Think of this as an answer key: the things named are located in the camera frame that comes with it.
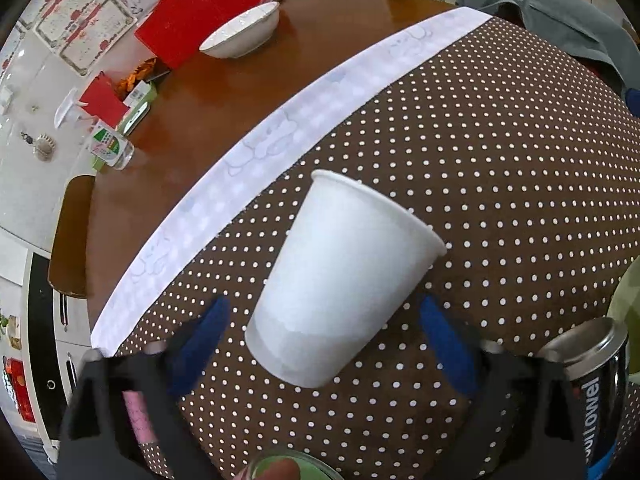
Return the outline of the red box on sideboard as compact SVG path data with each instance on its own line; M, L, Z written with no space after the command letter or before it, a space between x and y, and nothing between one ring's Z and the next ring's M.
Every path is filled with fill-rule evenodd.
M23 362L13 358L3 358L3 373L8 380L8 393L14 400L17 411L25 422L36 422L32 404L29 401Z

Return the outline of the small red box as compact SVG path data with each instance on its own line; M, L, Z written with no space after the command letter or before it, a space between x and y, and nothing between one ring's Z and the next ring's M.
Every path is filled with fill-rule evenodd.
M116 129L129 107L119 99L112 80L103 72L96 75L79 98L80 106L89 115L97 117Z

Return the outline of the white ceramic bowl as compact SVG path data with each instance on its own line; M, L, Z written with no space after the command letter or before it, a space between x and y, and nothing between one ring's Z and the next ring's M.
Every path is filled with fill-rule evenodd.
M200 45L211 58L240 58L255 51L273 35L280 21L280 3L254 6L216 29Z

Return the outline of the red gift bag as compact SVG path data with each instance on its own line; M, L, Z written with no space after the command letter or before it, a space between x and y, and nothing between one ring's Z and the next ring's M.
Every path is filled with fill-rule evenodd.
M217 28L262 0L158 0L136 37L173 70Z

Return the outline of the brown wooden chair left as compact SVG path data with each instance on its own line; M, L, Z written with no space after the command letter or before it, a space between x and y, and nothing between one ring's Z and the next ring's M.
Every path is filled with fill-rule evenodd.
M66 185L53 240L48 280L53 289L87 298L86 251L95 176L73 177Z

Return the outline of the green white tissue box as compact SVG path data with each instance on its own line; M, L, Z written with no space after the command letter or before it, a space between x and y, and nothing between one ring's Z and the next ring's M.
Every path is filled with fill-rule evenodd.
M129 110L115 130L130 141L130 134L134 131L134 128L137 127L138 123L149 113L152 102L156 97L157 91L154 84L139 81L134 87L134 90L132 90L125 99L124 103L129 107ZM93 155L92 157L92 168L94 170L101 171L104 167L108 167Z

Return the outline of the clear spray bottle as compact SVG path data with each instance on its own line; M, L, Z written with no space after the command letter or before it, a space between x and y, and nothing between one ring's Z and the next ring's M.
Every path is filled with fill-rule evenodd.
M85 110L86 106L79 97L78 89L71 88L54 113L54 128L59 129L66 122L88 122L91 129L86 147L90 154L106 166L116 170L124 169L134 157L134 144L104 120L89 114Z

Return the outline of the small pink cup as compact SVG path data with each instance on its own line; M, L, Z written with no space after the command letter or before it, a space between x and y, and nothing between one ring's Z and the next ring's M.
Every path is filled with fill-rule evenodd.
M139 444L153 444L157 442L157 437L149 418L143 394L139 391L124 391L122 397L129 421L134 430L134 436Z

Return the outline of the pink green tin can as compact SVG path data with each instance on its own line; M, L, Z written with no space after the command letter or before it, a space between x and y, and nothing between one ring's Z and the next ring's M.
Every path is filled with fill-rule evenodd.
M322 460L306 453L273 448L256 455L237 479L343 480Z

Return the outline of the brown polka dot tablecloth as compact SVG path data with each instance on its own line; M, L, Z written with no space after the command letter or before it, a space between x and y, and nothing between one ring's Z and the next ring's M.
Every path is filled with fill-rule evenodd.
M232 315L179 403L225 476L282 446L349 479L416 479L469 403L402 302L322 387L264 370L244 332L316 169L388 196L444 240L420 284L507 349L603 314L639 252L639 122L547 41L455 10L382 40L277 108L211 166L143 246L96 321L127 354L206 300Z

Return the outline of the white paper cup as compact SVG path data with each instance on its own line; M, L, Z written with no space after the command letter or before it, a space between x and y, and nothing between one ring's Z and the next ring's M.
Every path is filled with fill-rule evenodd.
M245 331L253 358L300 388L330 382L447 251L373 188L329 170L311 179Z

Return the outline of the white black sideboard cabinet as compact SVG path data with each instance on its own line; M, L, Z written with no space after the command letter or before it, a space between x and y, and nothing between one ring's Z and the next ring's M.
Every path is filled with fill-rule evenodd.
M60 430L90 347L87 301L49 283L50 260L27 253L22 286L22 361L38 436L51 464L58 461Z

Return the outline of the blue black tin can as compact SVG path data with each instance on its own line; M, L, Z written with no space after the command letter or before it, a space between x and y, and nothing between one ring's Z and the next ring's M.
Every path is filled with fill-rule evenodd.
M582 414L586 477L602 478L616 450L627 393L626 325L593 318L549 341L538 356L563 365Z

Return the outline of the pale green fuzzy cup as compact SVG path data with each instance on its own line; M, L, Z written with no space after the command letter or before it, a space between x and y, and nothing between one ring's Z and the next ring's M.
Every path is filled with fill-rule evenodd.
M640 385L640 260L635 258L618 283L608 317L623 322L628 332L628 378Z

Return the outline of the grey jacket on chair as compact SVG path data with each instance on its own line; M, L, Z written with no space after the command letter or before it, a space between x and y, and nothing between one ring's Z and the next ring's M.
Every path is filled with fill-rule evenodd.
M639 49L612 18L585 0L457 0L496 15L515 6L524 27L574 58L608 66L620 81L620 92L639 88Z

